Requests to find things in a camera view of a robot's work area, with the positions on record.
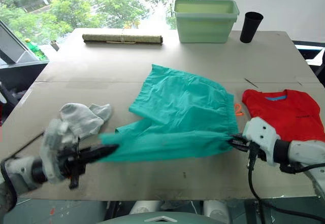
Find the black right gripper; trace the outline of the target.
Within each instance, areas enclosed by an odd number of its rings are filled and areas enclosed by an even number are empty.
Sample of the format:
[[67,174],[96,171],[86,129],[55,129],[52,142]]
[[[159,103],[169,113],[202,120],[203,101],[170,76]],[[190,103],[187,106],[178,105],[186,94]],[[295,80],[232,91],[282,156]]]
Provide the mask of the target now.
[[243,149],[245,152],[249,150],[249,140],[242,134],[232,134],[228,143],[236,149]]

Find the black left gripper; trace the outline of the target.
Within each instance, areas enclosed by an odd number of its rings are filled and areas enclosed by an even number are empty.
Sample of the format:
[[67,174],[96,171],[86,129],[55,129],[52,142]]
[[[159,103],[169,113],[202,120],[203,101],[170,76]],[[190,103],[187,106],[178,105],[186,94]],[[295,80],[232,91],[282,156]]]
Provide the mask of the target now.
[[69,189],[79,187],[79,178],[85,173],[85,164],[94,163],[114,153],[118,149],[117,144],[99,144],[80,149],[83,155],[83,163],[79,161],[79,151],[75,147],[66,147],[59,152],[59,170],[65,179],[69,179]]

